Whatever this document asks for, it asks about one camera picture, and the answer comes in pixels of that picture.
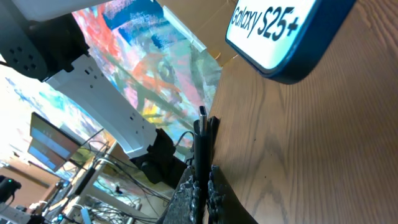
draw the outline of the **monitor screen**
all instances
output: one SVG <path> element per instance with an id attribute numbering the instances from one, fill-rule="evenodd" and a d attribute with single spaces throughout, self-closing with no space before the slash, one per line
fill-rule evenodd
<path id="1" fill-rule="evenodd" d="M 57 171 L 62 165 L 64 165 L 64 163 L 66 163 L 65 159 L 36 139 L 32 139 L 27 152 L 52 171 Z"/>
<path id="2" fill-rule="evenodd" d="M 35 112 L 32 113 L 32 120 L 30 121 L 30 136 L 65 160 L 68 160 L 80 147 L 78 141 Z"/>

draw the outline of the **white robotic arm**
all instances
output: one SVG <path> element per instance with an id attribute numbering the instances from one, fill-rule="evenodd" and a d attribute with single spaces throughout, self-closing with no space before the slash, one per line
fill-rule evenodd
<path id="1" fill-rule="evenodd" d="M 151 182 L 175 187 L 186 165 L 173 156 L 173 141 L 102 74 L 70 14 L 106 1 L 0 0 L 0 54 L 14 70 L 47 82 L 79 104 Z"/>
<path id="2" fill-rule="evenodd" d="M 135 158 L 147 154 L 156 139 L 156 127 L 145 120 L 102 74 L 92 57 L 72 62 L 72 72 L 61 70 L 46 82 L 86 110 Z"/>
<path id="3" fill-rule="evenodd" d="M 107 1 L 109 0 L 12 0 L 27 21 L 38 22 Z M 45 82 L 86 110 L 112 134 L 130 158 L 146 154 L 157 135 L 155 125 L 147 122 L 112 86 L 88 54 L 81 55 L 71 64 L 74 68 L 72 71 L 60 70 Z"/>

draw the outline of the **colorful abstract artwork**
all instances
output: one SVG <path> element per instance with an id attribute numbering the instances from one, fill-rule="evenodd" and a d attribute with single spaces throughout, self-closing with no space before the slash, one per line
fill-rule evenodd
<path id="1" fill-rule="evenodd" d="M 73 15 L 90 54 L 114 87 L 175 142 L 184 131 L 193 129 L 200 105 L 210 110 L 221 68 L 206 50 L 197 50 L 165 19 L 155 1 L 113 0 Z M 27 152 L 33 111 L 81 139 L 101 129 L 79 105 L 48 84 L 7 67 L 0 67 L 0 74 L 0 146 L 4 152 L 0 159 L 15 151 Z M 104 131 L 96 140 L 106 142 L 112 137 Z M 190 139 L 181 143 L 191 144 Z"/>
<path id="2" fill-rule="evenodd" d="M 221 69 L 165 19 L 157 2 L 115 0 L 73 15 L 104 74 L 174 141 L 193 129 L 199 106 L 210 109 Z"/>

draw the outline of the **wooden table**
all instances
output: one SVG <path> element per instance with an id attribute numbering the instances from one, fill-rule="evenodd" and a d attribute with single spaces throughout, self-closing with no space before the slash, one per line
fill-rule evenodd
<path id="1" fill-rule="evenodd" d="M 213 163 L 259 223 L 398 223 L 398 2 L 360 0 L 296 85 L 223 68 Z"/>

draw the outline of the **galaxy s25+ sign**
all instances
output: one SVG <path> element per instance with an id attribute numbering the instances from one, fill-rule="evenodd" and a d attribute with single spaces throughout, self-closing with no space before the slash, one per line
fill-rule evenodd
<path id="1" fill-rule="evenodd" d="M 226 40 L 263 70 L 289 56 L 316 0 L 239 0 Z"/>

